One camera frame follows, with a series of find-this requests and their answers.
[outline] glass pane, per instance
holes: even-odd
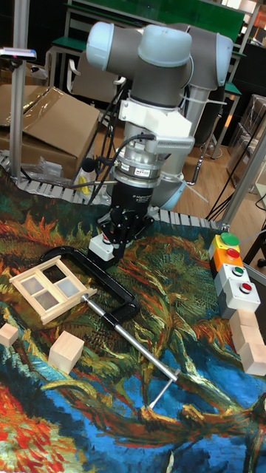
[[[51,309],[54,305],[59,304],[56,298],[48,290],[36,296],[35,299],[39,304],[41,304],[44,310]]]
[[[55,282],[60,281],[61,279],[64,279],[66,275],[62,273],[61,269],[58,268],[58,266],[53,265],[50,268],[43,269],[42,273],[48,278],[49,281],[51,281],[53,284]]]
[[[44,289],[41,283],[35,277],[27,279],[26,281],[22,281],[21,284],[30,295],[33,295]]]
[[[63,281],[58,282],[57,287],[64,292],[66,297],[71,297],[79,291],[70,279],[64,279]]]

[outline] green button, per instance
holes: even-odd
[[[237,238],[237,236],[229,234],[227,231],[222,232],[221,239],[228,246],[236,246],[239,244],[239,239]]]
[[[244,270],[242,268],[239,268],[238,266],[236,266],[234,269],[237,273],[240,273],[240,274],[244,273]]]
[[[232,273],[235,275],[235,276],[242,276],[242,274],[244,273],[244,270],[242,268],[240,268],[239,266],[235,266],[233,269],[232,269]]]

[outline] push button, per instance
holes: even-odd
[[[250,284],[248,284],[247,282],[243,282],[240,286],[240,290],[244,293],[244,294],[249,294],[251,291],[252,291],[252,287],[250,286]]]

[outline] label sticker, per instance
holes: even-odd
[[[134,175],[135,176],[141,176],[141,177],[149,177],[150,176],[150,171],[148,169],[140,169],[136,168],[134,170]]]

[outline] orange button housing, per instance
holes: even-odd
[[[234,252],[236,256],[238,255],[236,258],[233,257],[233,251],[232,251],[231,256],[230,254],[228,254],[228,249],[225,250],[224,248],[217,248],[214,251],[213,260],[214,260],[214,265],[217,272],[219,271],[219,269],[224,263],[226,263],[227,265],[242,266],[242,267],[244,266],[240,258],[239,252],[236,250],[234,250]]]

